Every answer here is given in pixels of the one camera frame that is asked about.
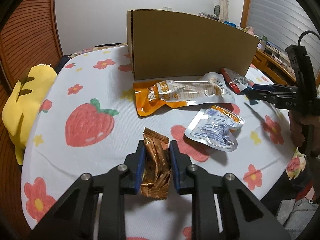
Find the red white snack pouch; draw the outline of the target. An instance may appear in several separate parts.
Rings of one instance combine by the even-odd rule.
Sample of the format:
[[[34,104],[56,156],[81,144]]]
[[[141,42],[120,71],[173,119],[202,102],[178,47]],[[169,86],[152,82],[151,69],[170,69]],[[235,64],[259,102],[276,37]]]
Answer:
[[[254,83],[245,76],[242,76],[228,68],[221,68],[221,74],[236,94],[244,93],[246,90],[251,89],[254,86]]]

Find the bronze foil candy packet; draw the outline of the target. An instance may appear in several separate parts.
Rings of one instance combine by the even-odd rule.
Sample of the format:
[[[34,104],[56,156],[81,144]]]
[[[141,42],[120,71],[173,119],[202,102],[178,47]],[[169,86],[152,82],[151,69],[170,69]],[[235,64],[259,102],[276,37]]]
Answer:
[[[171,178],[169,138],[146,127],[143,141],[146,154],[141,194],[156,200],[165,200]]]

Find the wooden desk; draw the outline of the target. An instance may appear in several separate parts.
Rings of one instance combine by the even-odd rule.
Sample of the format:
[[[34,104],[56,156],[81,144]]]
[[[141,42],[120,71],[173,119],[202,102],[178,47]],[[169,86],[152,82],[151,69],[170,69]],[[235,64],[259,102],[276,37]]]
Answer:
[[[257,49],[252,64],[263,72],[272,82],[281,85],[293,86],[296,84],[295,76],[278,63],[272,56]]]

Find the long orange white snack pouch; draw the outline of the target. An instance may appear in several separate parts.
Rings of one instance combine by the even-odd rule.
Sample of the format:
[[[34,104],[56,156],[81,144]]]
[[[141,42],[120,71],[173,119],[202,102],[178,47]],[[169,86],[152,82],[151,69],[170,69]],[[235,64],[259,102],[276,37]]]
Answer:
[[[149,116],[163,106],[181,108],[206,103],[235,103],[221,74],[210,72],[195,81],[153,80],[135,82],[136,110]]]

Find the small orange silver snack pouch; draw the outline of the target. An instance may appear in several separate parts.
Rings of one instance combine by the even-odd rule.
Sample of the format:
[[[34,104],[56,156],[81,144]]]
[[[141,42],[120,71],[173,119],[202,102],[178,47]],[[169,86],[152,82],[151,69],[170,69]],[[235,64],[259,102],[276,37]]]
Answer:
[[[232,152],[238,146],[233,132],[241,129],[244,124],[242,117],[226,108],[213,105],[199,110],[185,129],[184,135],[215,150]]]

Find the window roller blind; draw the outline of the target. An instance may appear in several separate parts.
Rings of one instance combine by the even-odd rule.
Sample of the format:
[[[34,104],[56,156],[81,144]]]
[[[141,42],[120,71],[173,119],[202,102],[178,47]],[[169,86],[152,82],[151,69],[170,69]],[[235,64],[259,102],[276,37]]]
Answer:
[[[317,31],[296,0],[251,0],[248,25],[282,50],[296,44],[304,31]]]

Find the strawberry flower print bedsheet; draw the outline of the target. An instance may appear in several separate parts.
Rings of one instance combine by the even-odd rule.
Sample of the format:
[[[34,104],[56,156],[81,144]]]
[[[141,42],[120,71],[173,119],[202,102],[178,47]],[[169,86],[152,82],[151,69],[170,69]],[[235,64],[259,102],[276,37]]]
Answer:
[[[125,46],[76,56],[35,114],[31,239],[288,239],[265,197],[304,170],[287,112],[224,77],[135,82]]]

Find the brown cardboard box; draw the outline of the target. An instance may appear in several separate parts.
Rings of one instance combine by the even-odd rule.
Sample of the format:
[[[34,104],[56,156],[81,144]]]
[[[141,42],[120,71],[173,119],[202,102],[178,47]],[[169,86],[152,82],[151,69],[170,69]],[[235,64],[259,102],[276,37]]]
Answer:
[[[126,32],[135,80],[203,76],[222,68],[244,76],[259,43],[216,20],[153,9],[127,11]]]

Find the yellow plush toy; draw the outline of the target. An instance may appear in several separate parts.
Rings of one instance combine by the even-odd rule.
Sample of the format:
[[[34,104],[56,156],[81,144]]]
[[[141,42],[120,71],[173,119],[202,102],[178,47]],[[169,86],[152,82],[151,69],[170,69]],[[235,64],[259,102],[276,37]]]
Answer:
[[[45,64],[28,68],[17,81],[4,105],[2,120],[15,146],[18,165],[23,164],[31,128],[56,77],[56,71]]]

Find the floral quilt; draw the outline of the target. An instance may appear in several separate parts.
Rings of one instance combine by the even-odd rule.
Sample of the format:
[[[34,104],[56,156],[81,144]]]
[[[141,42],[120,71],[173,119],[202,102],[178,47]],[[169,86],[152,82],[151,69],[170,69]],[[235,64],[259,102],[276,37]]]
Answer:
[[[94,46],[91,48],[86,48],[77,52],[72,53],[71,55],[69,55],[68,57],[70,59],[82,55],[82,54],[87,54],[93,51],[97,51],[97,50],[104,50],[104,49],[108,49],[108,48],[114,48],[114,47],[121,47],[121,46],[127,46],[127,43],[111,43],[111,44],[102,44],[102,45],[98,45],[98,46]]]

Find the wooden slatted wardrobe door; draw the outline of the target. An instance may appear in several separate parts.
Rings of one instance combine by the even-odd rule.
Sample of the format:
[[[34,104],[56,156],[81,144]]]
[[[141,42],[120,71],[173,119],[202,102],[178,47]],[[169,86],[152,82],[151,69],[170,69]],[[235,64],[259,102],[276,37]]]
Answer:
[[[1,31],[1,97],[9,97],[27,68],[54,68],[61,57],[55,0],[23,0]]]

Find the white wall switch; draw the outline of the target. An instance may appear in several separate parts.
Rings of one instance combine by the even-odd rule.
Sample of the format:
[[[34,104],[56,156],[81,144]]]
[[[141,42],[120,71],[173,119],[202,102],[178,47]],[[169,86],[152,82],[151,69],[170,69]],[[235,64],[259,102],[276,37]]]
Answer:
[[[165,11],[172,11],[171,7],[163,7],[162,9],[165,10]]]

